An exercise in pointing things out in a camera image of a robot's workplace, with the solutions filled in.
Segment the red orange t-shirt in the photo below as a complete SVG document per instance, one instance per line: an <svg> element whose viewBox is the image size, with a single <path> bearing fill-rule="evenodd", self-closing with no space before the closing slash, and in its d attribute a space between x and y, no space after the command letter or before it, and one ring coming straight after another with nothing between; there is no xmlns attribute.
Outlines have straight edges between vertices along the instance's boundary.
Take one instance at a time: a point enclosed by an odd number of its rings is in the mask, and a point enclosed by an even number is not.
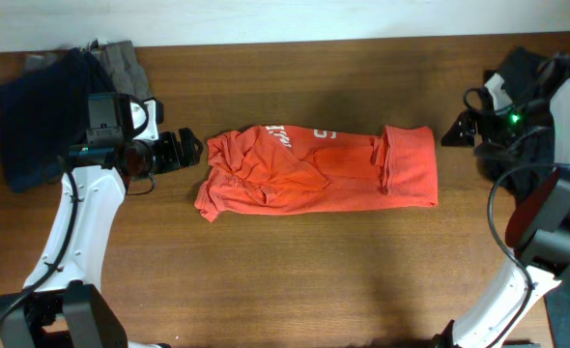
<svg viewBox="0 0 570 348"><path fill-rule="evenodd" d="M297 126L253 126L208 142L207 180L194 202L223 212L291 216L439 203L435 139L427 127L379 135Z"/></svg>

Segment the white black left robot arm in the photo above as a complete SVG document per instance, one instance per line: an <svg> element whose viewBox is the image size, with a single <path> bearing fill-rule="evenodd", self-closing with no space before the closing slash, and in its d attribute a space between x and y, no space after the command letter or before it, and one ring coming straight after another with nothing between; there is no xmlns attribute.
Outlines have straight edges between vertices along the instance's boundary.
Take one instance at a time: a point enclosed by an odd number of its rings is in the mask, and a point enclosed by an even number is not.
<svg viewBox="0 0 570 348"><path fill-rule="evenodd" d="M20 292L0 296L5 347L133 346L100 292L113 220L133 181L196 165L191 129L159 131L164 107L129 94L88 99L86 140L60 159L62 194L45 248Z"/></svg>

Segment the black garment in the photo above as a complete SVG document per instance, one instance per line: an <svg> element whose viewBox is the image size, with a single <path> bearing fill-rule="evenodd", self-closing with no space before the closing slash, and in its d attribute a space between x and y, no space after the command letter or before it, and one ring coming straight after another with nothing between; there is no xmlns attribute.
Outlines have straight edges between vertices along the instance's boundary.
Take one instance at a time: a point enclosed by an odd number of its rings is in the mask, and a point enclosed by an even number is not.
<svg viewBox="0 0 570 348"><path fill-rule="evenodd" d="M485 82L499 73L504 79L503 89L513 102L495 111ZM562 77L563 68L553 58L531 52L521 46L509 51L493 71L484 73L484 83L474 89L480 101L474 112L497 115L506 121L504 143L481 143L474 149L481 173L494 182L510 170L512 173L500 185L508 190L517 203L523 202L551 175L549 168L531 168L517 171L519 165L546 163L553 160L553 120L547 107L553 85Z"/></svg>

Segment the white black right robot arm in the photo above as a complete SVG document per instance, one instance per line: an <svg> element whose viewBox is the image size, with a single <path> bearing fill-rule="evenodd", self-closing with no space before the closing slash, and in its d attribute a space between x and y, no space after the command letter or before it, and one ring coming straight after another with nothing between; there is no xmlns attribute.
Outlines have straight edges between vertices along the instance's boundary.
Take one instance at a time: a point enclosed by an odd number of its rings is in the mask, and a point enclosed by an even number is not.
<svg viewBox="0 0 570 348"><path fill-rule="evenodd" d="M511 50L473 89L442 137L470 147L493 181L486 208L506 260L478 302L434 347L500 347L525 314L570 276L570 55Z"/></svg>

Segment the folded grey garment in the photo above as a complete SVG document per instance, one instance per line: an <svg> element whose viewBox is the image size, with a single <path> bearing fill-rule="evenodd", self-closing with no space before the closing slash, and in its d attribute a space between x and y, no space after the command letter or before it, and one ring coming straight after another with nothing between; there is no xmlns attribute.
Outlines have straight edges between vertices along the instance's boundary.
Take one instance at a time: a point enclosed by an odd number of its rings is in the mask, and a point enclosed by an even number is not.
<svg viewBox="0 0 570 348"><path fill-rule="evenodd" d="M92 94L118 92L146 100L153 96L149 79L131 41L27 54L23 75L14 84L23 93L47 99L69 98L85 104Z"/></svg>

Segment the folded navy blue garment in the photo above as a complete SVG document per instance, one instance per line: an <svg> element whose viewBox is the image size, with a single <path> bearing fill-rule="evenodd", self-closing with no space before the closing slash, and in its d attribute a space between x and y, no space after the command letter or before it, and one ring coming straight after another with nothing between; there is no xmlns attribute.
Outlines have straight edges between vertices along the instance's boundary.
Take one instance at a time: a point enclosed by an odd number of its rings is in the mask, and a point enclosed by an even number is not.
<svg viewBox="0 0 570 348"><path fill-rule="evenodd" d="M77 48L1 85L0 159L8 187L24 192L58 177L57 158L85 140L88 97L114 90L99 60Z"/></svg>

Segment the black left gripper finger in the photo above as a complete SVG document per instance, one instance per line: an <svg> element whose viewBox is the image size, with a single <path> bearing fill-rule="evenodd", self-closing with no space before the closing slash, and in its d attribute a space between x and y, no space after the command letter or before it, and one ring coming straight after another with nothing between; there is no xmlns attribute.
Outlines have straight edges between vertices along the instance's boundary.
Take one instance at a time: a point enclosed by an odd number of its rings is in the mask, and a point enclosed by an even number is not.
<svg viewBox="0 0 570 348"><path fill-rule="evenodd" d="M202 150L203 143L190 128L179 129L180 143L183 150Z"/></svg>
<svg viewBox="0 0 570 348"><path fill-rule="evenodd" d="M181 167L188 168L197 165L200 162L203 149L201 148L188 148L183 150L183 157L181 159Z"/></svg>

